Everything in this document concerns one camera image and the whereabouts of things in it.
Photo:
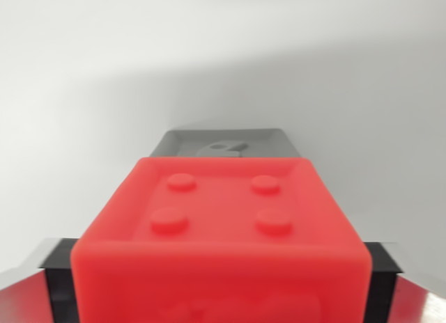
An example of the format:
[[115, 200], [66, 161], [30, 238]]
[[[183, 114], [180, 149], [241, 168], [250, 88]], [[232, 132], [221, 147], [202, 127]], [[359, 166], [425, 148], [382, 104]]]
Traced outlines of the black-padded silver gripper left finger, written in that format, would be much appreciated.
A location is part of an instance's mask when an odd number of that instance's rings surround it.
[[75, 238], [44, 239], [1, 273], [2, 322], [78, 322], [70, 253]]

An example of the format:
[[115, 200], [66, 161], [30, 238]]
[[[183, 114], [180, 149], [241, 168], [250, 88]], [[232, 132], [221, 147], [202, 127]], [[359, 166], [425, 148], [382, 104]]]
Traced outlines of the black-padded silver gripper right finger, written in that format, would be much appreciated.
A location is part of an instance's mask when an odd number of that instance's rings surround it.
[[423, 272], [394, 242], [366, 242], [372, 261], [364, 321], [444, 322], [445, 279]]

